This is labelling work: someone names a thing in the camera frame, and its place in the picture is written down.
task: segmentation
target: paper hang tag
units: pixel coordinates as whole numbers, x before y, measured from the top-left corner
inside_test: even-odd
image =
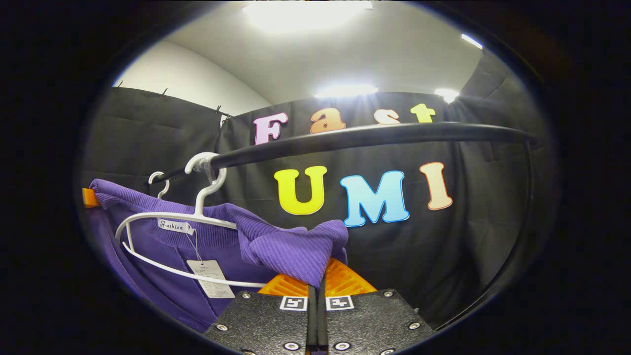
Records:
[[[216,260],[186,260],[195,275],[212,277],[213,279],[225,280],[223,272]],[[234,298],[229,285],[215,284],[214,282],[198,280],[199,285],[204,290],[208,298]]]
[[[161,218],[158,218],[158,227],[167,231],[186,233],[190,236],[192,236],[193,232],[195,231],[195,229],[193,229],[191,225],[186,222],[173,222],[172,220],[165,220]]]

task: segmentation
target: blue letter m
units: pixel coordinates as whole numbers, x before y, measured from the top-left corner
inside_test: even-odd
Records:
[[[348,218],[344,221],[347,227],[360,227],[366,223],[366,219],[361,216],[360,206],[370,218],[370,221],[377,223],[379,215],[384,205],[384,222],[399,222],[410,217],[403,203],[403,181],[402,171],[388,171],[381,176],[381,182],[374,193],[366,180],[359,175],[344,177],[339,181],[340,185],[346,188],[348,196]]]

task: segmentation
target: fluorescent light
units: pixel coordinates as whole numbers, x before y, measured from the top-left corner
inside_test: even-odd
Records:
[[[267,32],[332,28],[363,9],[370,1],[252,1],[243,8],[251,21]]]
[[[476,41],[474,41],[471,37],[469,37],[469,36],[465,35],[464,33],[463,33],[463,35],[462,35],[462,38],[463,38],[465,41],[469,42],[470,44],[475,45],[477,48],[482,49],[482,45],[481,45],[481,44],[477,43],[477,42],[476,42]]]
[[[352,95],[367,95],[376,93],[377,87],[372,85],[344,85],[339,87],[330,87],[315,93],[315,97],[329,97],[329,96],[352,96]]]
[[[448,104],[451,104],[456,99],[456,97],[460,94],[459,92],[455,90],[442,89],[442,88],[436,89],[434,93],[438,96],[442,96],[445,102],[447,102]]]

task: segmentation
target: orange gripper part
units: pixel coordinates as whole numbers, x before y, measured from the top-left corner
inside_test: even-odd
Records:
[[[260,289],[259,293],[272,294],[275,296],[308,297],[309,287],[306,283],[296,280],[293,277],[278,274]]]
[[[372,287],[342,262],[334,258],[329,259],[329,264],[326,267],[326,290],[324,292],[326,297],[348,296],[375,292],[376,290],[376,288]],[[307,297],[309,296],[309,287],[300,280],[278,274],[265,287],[259,290],[259,293],[275,296]]]
[[[97,200],[97,196],[94,194],[94,190],[91,189],[81,189],[83,191],[83,204],[85,208],[98,207],[101,204]]]
[[[376,288],[372,287],[350,267],[334,258],[329,259],[329,265],[326,267],[326,289],[324,290],[326,297],[349,296],[375,291],[377,291]]]

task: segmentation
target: yellow letter u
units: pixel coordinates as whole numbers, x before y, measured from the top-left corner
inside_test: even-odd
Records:
[[[292,215],[310,215],[316,213],[324,204],[324,174],[323,166],[312,166],[305,170],[311,177],[311,200],[299,202],[296,198],[296,178],[298,171],[294,169],[280,170],[274,174],[278,181],[278,199],[280,207]]]

